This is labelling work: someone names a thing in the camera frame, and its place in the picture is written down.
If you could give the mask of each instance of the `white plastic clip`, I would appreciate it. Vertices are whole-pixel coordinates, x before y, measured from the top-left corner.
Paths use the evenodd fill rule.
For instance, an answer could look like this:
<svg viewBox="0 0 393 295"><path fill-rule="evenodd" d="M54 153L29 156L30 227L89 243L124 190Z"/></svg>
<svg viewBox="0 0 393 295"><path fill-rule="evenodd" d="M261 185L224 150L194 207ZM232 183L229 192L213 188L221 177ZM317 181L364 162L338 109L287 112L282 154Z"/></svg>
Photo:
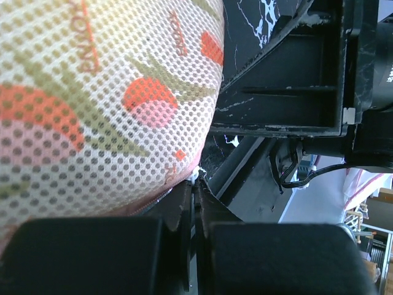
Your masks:
<svg viewBox="0 0 393 295"><path fill-rule="evenodd" d="M192 170L192 174L190 177L187 178L188 181L191 181L191 184L194 186L195 185L195 180L199 177L199 166L196 166L194 170Z"/></svg>

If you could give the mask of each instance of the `white wall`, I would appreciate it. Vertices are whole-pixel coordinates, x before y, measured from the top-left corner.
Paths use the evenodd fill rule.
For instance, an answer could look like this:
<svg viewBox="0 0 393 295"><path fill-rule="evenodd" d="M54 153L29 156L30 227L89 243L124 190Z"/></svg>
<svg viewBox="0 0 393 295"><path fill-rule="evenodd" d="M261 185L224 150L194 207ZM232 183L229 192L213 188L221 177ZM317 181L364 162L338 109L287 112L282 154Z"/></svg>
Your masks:
<svg viewBox="0 0 393 295"><path fill-rule="evenodd" d="M379 0L378 21L393 13L393 1Z"/></svg>

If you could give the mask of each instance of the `black marble surface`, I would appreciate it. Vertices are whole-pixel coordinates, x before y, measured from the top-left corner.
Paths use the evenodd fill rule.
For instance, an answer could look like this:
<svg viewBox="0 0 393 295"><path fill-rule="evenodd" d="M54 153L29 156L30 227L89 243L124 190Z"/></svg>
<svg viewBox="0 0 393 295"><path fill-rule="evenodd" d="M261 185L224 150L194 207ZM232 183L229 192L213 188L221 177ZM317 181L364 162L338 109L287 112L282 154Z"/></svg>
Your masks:
<svg viewBox="0 0 393 295"><path fill-rule="evenodd" d="M223 81L231 78L269 41L281 15L293 15L301 0L224 0L225 40ZM234 136L206 138L200 166L206 178L214 176L235 145Z"/></svg>

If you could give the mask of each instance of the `red flower print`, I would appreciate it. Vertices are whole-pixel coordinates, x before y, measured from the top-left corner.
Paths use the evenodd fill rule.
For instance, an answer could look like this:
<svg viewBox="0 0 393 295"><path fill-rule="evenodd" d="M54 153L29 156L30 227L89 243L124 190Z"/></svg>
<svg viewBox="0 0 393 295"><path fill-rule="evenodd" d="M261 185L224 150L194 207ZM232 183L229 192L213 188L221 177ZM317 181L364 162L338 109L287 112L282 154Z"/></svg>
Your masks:
<svg viewBox="0 0 393 295"><path fill-rule="evenodd" d="M212 61L222 66L224 63L224 53L222 52L219 43L207 31L202 33L201 40L202 55L210 58Z"/></svg>
<svg viewBox="0 0 393 295"><path fill-rule="evenodd" d="M131 83L124 94L123 105L140 123L151 128L167 126L179 107L170 89L150 77Z"/></svg>
<svg viewBox="0 0 393 295"><path fill-rule="evenodd" d="M39 165L80 151L84 136L72 109L44 91L0 85L0 157Z"/></svg>
<svg viewBox="0 0 393 295"><path fill-rule="evenodd" d="M182 151L181 149L180 150L178 150L176 153L175 153L175 156L176 156L176 158L179 160L179 161L183 161L183 159L186 157L186 153L184 152L184 151Z"/></svg>

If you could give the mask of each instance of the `black cable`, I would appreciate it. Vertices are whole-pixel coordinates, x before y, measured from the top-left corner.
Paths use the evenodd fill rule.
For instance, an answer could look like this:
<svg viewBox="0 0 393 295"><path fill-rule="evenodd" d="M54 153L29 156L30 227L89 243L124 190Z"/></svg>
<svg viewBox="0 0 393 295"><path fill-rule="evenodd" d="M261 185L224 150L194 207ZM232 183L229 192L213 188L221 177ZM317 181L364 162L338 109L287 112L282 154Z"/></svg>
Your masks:
<svg viewBox="0 0 393 295"><path fill-rule="evenodd" d="M329 167L325 167L323 169L317 170L314 173L310 174L307 176L306 179L301 180L301 181L294 181L291 183L287 183L285 182L285 179L288 177L288 175L290 174L290 169L293 170L292 166L294 165L294 163L292 163L292 165L287 169L287 171L285 171L285 173L280 177L280 182L281 182L281 186L285 187L286 189L294 189L296 187L303 187L306 184L308 184L313 178L331 172L331 171L335 171L335 170L339 170L339 169L345 169L345 168L353 168L355 167L354 165L351 164L337 164L337 165L332 165Z"/></svg>

